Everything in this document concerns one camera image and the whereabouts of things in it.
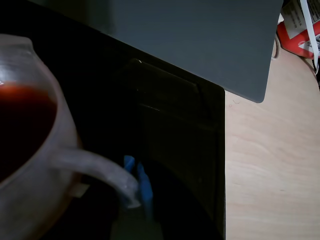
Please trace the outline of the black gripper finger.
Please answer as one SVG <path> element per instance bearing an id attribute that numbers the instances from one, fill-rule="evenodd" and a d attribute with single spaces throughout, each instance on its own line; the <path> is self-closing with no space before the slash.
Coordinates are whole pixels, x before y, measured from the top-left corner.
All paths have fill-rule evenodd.
<path id="1" fill-rule="evenodd" d="M 120 208 L 112 223 L 110 240 L 162 240 L 161 225 L 147 219 L 142 207 Z"/>

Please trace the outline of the black gripper finger blue tape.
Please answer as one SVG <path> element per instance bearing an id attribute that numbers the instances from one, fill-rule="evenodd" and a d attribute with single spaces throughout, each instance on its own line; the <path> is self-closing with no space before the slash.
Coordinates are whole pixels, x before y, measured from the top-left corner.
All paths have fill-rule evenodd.
<path id="1" fill-rule="evenodd" d="M 145 217 L 159 223 L 162 240 L 216 240 L 218 231 L 192 193 L 165 166 L 124 156 L 124 168 L 135 173 Z"/>

